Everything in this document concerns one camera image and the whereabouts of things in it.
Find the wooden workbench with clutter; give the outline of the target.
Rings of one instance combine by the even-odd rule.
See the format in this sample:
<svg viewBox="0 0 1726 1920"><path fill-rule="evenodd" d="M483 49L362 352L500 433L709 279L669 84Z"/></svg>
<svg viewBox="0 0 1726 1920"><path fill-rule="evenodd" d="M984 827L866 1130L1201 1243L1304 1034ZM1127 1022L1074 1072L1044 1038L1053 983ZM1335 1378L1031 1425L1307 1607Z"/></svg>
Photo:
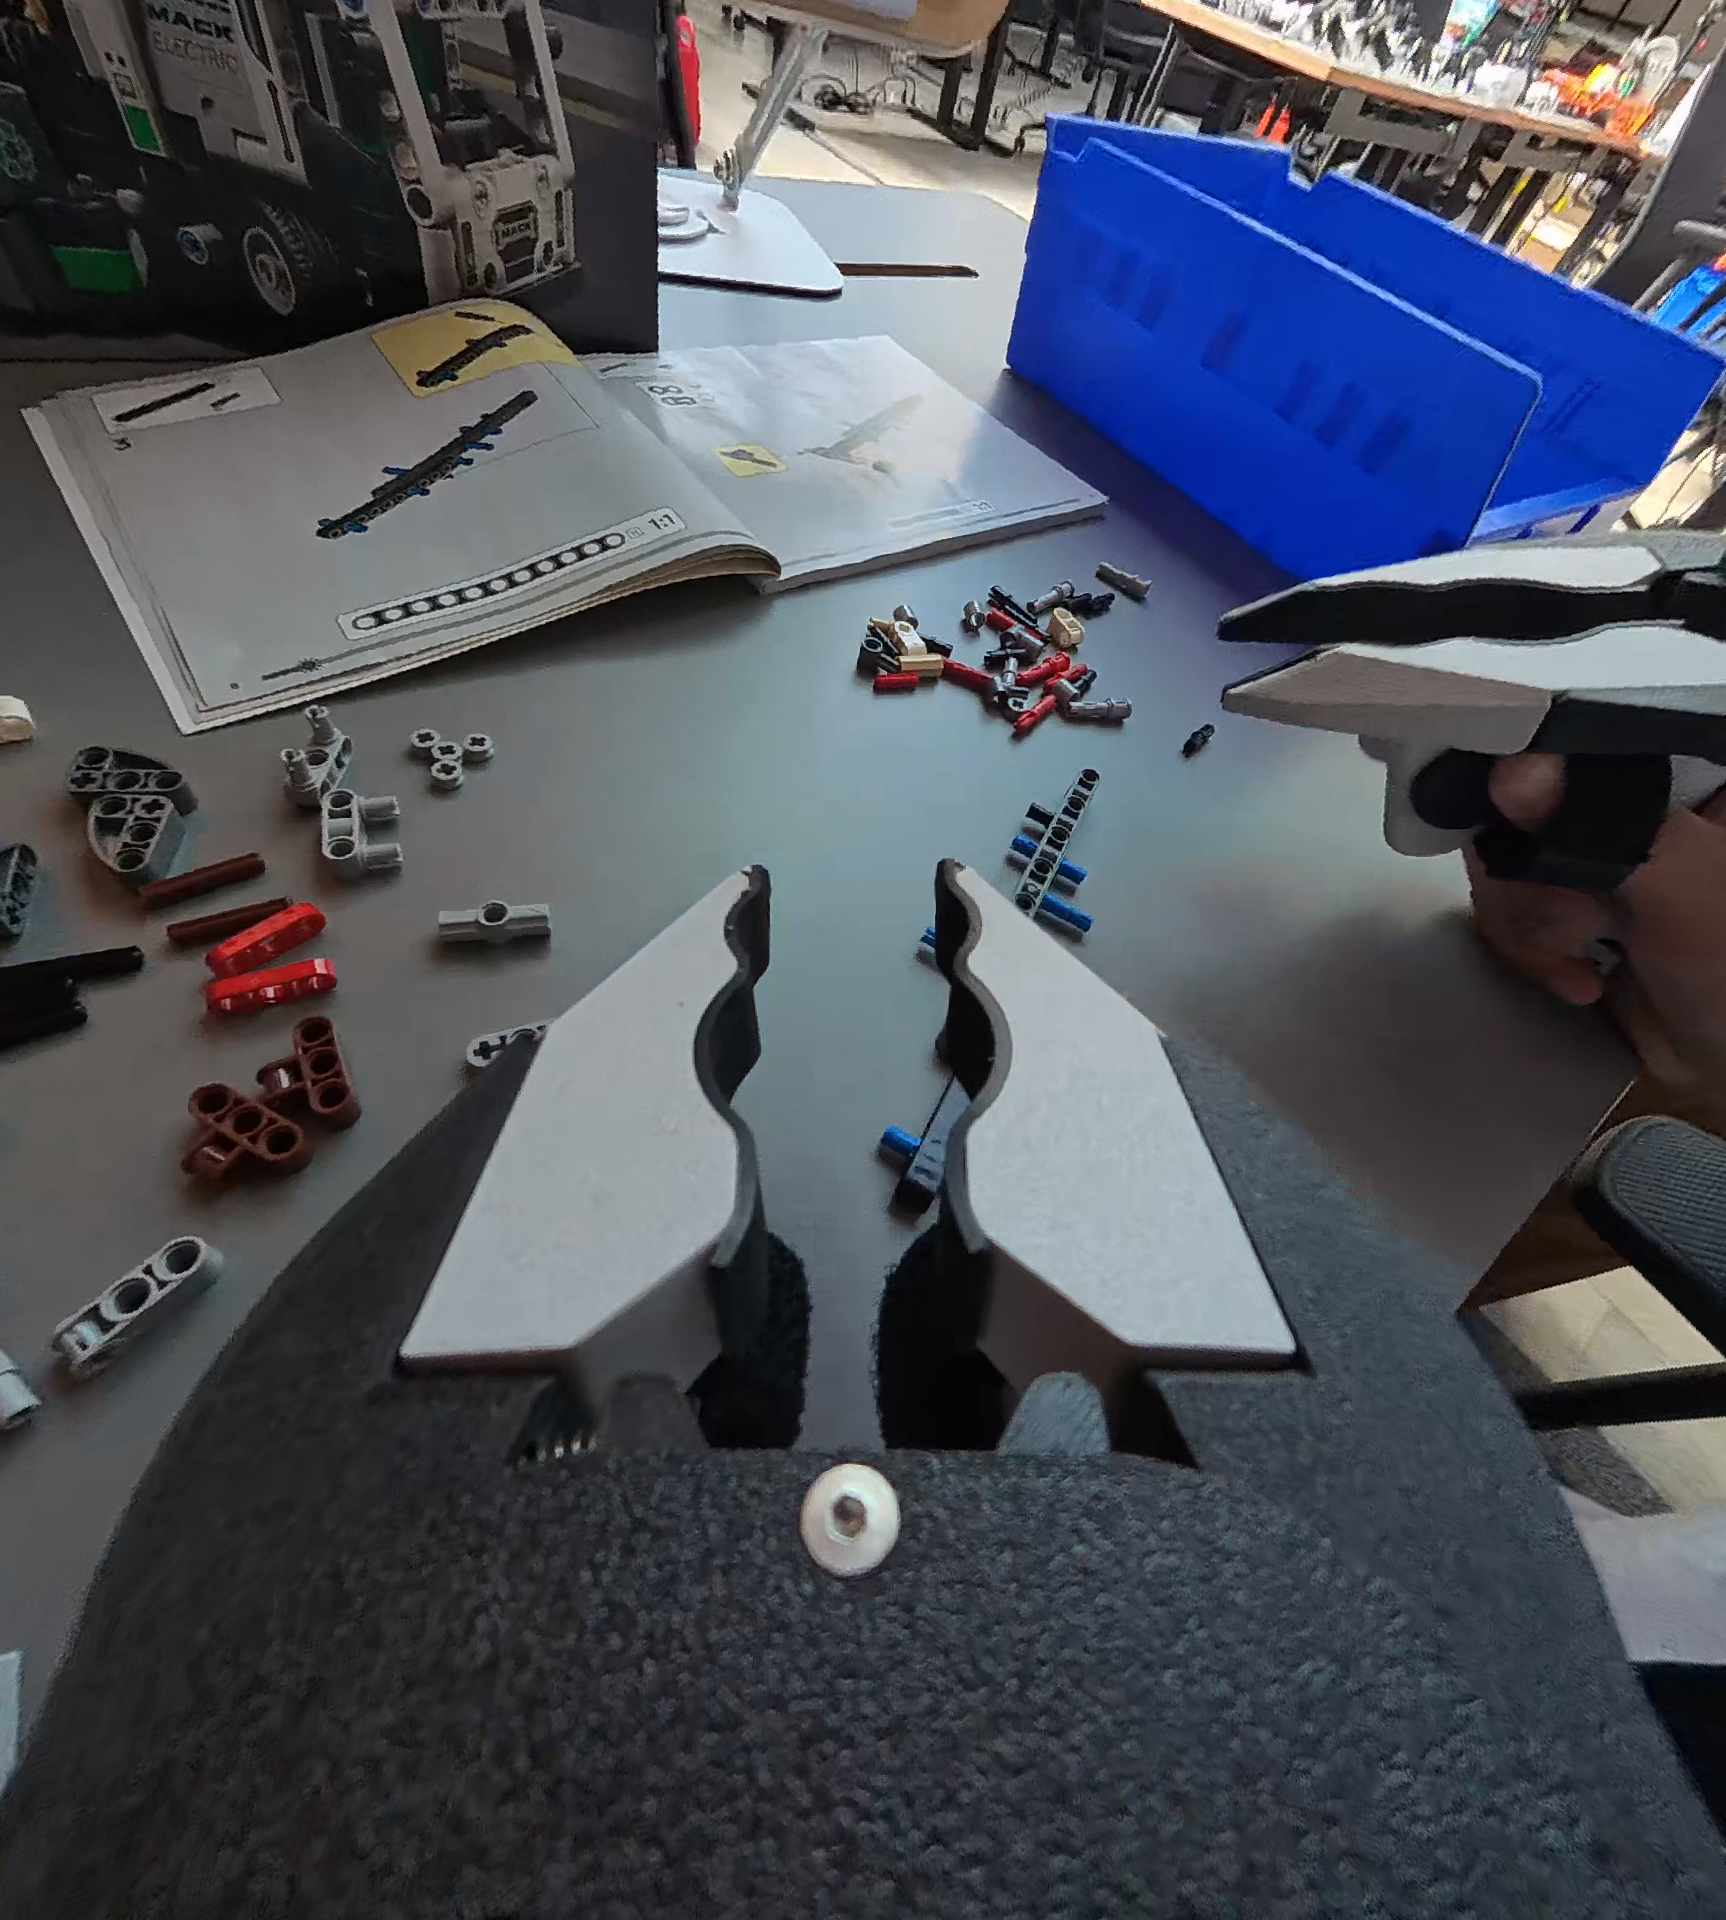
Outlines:
<svg viewBox="0 0 1726 1920"><path fill-rule="evenodd" d="M1155 123L1164 84L1180 58L1215 45L1278 84L1302 87L1322 98L1354 100L1360 111L1377 103L1452 128L1504 131L1519 148L1524 148L1522 167L1573 153L1610 157L1637 167L1657 159L1632 133L1598 127L1560 111L1489 103L1452 87L1390 76L1353 61L1333 61L1302 40L1211 5L1144 3L1142 8L1160 17L1166 26L1162 58L1138 96L1137 117L1144 127Z"/></svg>

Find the grey three-hole lego beam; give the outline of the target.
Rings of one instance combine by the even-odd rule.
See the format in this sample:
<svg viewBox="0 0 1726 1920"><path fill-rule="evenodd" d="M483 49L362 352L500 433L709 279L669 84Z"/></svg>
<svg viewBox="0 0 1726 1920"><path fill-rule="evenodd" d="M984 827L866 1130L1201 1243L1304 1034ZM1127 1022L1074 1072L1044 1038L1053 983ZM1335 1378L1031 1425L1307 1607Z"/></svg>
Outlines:
<svg viewBox="0 0 1726 1920"><path fill-rule="evenodd" d="M51 1348L68 1380L89 1380L137 1347L142 1335L205 1294L227 1270L224 1252L203 1236L179 1236L127 1268L80 1309L64 1315Z"/></svg>

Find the person's white shirt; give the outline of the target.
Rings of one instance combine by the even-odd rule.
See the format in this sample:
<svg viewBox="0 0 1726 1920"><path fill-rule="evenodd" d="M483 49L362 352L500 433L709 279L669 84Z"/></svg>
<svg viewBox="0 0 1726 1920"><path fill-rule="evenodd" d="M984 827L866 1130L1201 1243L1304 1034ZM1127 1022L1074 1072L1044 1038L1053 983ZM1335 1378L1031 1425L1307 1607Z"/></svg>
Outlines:
<svg viewBox="0 0 1726 1920"><path fill-rule="evenodd" d="M1726 1502L1649 1516L1576 1492L1566 1502L1626 1657L1726 1669Z"/></svg>

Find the lego instruction booklet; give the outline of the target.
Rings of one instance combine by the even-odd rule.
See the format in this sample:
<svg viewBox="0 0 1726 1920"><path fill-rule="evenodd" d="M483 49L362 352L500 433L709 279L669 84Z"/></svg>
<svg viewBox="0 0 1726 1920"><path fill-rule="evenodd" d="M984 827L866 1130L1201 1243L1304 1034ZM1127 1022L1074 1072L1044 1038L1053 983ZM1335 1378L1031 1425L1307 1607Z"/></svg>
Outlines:
<svg viewBox="0 0 1726 1920"><path fill-rule="evenodd" d="M25 420L183 737L664 587L788 593L1108 508L893 338L577 355L489 299Z"/></svg>

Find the white lamp stand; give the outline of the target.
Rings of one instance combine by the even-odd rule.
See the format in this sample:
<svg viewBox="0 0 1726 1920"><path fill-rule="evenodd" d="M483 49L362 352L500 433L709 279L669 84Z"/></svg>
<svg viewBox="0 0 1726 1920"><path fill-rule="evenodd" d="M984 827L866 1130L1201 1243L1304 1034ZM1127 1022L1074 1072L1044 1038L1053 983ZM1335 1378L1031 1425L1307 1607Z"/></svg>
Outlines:
<svg viewBox="0 0 1726 1920"><path fill-rule="evenodd" d="M804 76L826 49L830 26L806 13L787 15L788 31L749 121L713 169L659 170L659 281L736 292L833 301L845 277L802 221L751 187Z"/></svg>

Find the black office chair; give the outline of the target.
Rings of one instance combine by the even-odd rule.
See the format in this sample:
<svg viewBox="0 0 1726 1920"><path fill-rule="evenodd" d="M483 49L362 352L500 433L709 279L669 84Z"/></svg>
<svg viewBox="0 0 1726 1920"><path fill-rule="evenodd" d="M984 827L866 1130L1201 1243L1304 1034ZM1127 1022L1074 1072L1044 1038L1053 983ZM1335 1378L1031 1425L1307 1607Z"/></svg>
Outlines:
<svg viewBox="0 0 1726 1920"><path fill-rule="evenodd" d="M1663 169L1590 289L1635 306L1680 256L1680 225L1710 227L1726 193L1726 43L1687 105Z"/></svg>

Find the black lego beam blue pins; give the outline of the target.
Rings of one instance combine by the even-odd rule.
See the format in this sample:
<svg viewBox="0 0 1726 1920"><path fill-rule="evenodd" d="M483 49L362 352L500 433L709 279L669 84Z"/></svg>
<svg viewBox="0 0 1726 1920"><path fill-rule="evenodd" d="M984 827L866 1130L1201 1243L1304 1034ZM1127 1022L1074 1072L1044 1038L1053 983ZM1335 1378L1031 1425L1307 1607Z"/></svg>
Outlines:
<svg viewBox="0 0 1726 1920"><path fill-rule="evenodd" d="M1071 781L1057 809L1033 803L1004 856L1015 869L1013 904L1027 920L1071 945L1088 938L1094 918L1080 902L1088 871L1069 858L1101 785L1097 768ZM895 1175L890 1211L916 1225L941 1200L948 1145L973 1105L952 1072L947 1074L923 1128L890 1125L876 1143L876 1156Z"/></svg>

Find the brown lego axle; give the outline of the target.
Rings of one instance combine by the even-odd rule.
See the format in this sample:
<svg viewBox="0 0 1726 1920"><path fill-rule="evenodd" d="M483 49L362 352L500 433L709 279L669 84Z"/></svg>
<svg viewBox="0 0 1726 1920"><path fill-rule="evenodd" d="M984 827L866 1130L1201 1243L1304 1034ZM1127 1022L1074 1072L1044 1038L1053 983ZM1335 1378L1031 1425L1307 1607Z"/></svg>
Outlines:
<svg viewBox="0 0 1726 1920"><path fill-rule="evenodd" d="M173 949L217 949L229 938L293 910L297 904L299 901L291 896L240 902L213 914L173 922L164 929L164 940Z"/></svg>
<svg viewBox="0 0 1726 1920"><path fill-rule="evenodd" d="M188 901L207 901L235 886L260 881L268 863L260 852L244 852L205 863L177 877L158 877L134 891L134 901L148 909L171 909Z"/></svg>

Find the grey lego connector with pins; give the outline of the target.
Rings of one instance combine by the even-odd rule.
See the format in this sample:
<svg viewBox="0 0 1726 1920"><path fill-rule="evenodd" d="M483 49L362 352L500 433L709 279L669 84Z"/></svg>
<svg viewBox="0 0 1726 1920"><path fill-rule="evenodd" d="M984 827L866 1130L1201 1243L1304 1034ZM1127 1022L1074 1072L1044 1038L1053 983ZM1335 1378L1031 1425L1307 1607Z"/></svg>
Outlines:
<svg viewBox="0 0 1726 1920"><path fill-rule="evenodd" d="M335 786L320 805L322 863L349 883L397 875L403 869L398 829L397 797Z"/></svg>
<svg viewBox="0 0 1726 1920"><path fill-rule="evenodd" d="M299 811L320 813L349 782L352 741L322 705L305 707L302 721L306 742L280 753L283 794Z"/></svg>

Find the brown lego cross block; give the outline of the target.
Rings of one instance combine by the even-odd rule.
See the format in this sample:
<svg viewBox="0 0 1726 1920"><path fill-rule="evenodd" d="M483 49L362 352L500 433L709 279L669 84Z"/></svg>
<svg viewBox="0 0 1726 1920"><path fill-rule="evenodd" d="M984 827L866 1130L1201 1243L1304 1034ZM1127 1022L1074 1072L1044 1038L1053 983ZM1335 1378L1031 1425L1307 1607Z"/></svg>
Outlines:
<svg viewBox="0 0 1726 1920"><path fill-rule="evenodd" d="M291 1053L256 1071L256 1089L262 1105L299 1125L344 1132L362 1117L339 1028L327 1016L293 1028Z"/></svg>
<svg viewBox="0 0 1726 1920"><path fill-rule="evenodd" d="M312 1162L312 1143L299 1123L227 1082L190 1093L186 1112L197 1132L179 1168L192 1183L291 1179Z"/></svg>

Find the pile of small lego pins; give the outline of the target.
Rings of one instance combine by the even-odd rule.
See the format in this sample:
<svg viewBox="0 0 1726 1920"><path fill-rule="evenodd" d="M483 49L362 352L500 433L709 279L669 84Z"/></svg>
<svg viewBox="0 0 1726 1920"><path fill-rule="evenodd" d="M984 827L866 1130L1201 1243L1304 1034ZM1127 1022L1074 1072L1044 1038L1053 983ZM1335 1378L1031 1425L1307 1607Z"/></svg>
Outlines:
<svg viewBox="0 0 1726 1920"><path fill-rule="evenodd" d="M1144 606L1152 589L1149 577L1113 563L1097 565L1091 587L1061 581L1019 597L995 584L963 604L958 640L926 633L918 612L901 602L865 625L852 673L883 700L937 686L967 691L1017 741L1053 718L1119 731L1133 718L1135 703L1099 691L1099 667L1086 659L1088 633L1119 604Z"/></svg>

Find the red lego beam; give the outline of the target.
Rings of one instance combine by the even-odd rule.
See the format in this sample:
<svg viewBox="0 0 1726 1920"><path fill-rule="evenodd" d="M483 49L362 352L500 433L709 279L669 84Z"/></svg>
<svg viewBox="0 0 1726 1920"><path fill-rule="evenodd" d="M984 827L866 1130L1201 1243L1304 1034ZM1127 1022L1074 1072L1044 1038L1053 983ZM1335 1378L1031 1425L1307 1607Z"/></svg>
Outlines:
<svg viewBox="0 0 1726 1920"><path fill-rule="evenodd" d="M205 1009L214 1019L251 1019L276 1009L306 1005L335 995L340 975L335 960L312 956L300 963L213 978L205 991Z"/></svg>
<svg viewBox="0 0 1726 1920"><path fill-rule="evenodd" d="M294 902L219 940L205 954L205 964L217 981L242 978L318 940L327 924L318 907Z"/></svg>

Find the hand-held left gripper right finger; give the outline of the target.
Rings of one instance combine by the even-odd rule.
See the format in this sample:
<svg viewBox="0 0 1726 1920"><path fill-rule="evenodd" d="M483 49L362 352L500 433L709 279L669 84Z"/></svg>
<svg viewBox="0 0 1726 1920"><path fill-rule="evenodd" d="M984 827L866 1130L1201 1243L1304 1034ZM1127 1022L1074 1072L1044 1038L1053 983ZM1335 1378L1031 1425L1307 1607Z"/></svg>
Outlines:
<svg viewBox="0 0 1726 1920"><path fill-rule="evenodd" d="M1015 1401L1072 1378L1116 1412L1146 1376L1296 1375L1304 1348L1166 1034L993 881L934 872L944 1225L970 1345Z"/></svg>

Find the dark printed lego box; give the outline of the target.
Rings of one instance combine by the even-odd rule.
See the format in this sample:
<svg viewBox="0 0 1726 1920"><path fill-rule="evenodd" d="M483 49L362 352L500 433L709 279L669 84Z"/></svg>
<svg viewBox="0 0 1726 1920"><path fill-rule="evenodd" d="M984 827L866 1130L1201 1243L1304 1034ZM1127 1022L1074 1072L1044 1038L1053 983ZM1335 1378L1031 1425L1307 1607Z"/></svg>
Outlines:
<svg viewBox="0 0 1726 1920"><path fill-rule="evenodd" d="M0 360L458 299L659 343L659 5L0 3Z"/></svg>

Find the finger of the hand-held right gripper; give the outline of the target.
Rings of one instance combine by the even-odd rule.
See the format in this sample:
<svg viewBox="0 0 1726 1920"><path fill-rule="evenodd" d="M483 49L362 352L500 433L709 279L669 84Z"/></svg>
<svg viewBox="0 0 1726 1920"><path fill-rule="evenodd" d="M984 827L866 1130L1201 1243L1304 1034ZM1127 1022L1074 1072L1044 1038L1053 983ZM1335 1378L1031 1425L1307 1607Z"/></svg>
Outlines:
<svg viewBox="0 0 1726 1920"><path fill-rule="evenodd" d="M1229 714L1387 742L1522 750L1566 694L1692 685L1698 637L1642 622L1559 640L1319 645L1230 685Z"/></svg>
<svg viewBox="0 0 1726 1920"><path fill-rule="evenodd" d="M1557 643L1669 617L1683 577L1716 568L1726 535L1502 540L1333 574L1227 612L1227 645L1414 646L1448 639Z"/></svg>

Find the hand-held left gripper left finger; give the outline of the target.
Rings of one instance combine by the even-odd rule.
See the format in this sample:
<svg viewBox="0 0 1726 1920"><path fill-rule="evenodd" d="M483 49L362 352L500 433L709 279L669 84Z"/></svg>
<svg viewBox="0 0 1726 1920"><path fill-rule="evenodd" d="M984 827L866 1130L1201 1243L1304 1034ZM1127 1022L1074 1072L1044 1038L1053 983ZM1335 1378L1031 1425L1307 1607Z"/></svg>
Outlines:
<svg viewBox="0 0 1726 1920"><path fill-rule="evenodd" d="M749 1360L773 1309L760 1162L773 877L734 871L550 1021L398 1348L412 1378L558 1375L590 1404Z"/></svg>

